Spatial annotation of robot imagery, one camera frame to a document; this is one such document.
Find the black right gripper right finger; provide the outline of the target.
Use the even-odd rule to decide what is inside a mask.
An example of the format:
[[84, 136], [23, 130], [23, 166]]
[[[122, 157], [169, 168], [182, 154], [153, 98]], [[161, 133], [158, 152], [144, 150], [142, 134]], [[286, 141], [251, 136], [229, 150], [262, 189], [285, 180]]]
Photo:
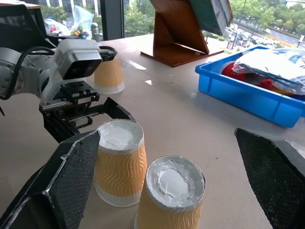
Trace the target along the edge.
[[305, 158], [288, 141], [237, 128], [248, 181], [274, 229], [305, 227]]

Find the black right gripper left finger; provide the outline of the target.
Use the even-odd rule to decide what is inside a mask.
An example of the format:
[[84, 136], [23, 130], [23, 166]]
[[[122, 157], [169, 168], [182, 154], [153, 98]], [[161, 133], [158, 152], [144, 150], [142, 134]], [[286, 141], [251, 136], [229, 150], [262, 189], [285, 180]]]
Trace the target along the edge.
[[92, 186], [98, 130], [62, 141], [0, 218], [2, 229], [77, 229]]

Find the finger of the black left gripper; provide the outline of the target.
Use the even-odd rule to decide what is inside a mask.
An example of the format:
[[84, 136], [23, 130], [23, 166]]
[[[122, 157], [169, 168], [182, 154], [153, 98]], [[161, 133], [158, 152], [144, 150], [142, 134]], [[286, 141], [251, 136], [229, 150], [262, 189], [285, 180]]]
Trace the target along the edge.
[[126, 119], [135, 121], [134, 117], [121, 105], [108, 97], [101, 109], [103, 114], [107, 114], [112, 119]]
[[56, 112], [43, 114], [44, 128], [58, 142], [80, 134], [79, 130]]

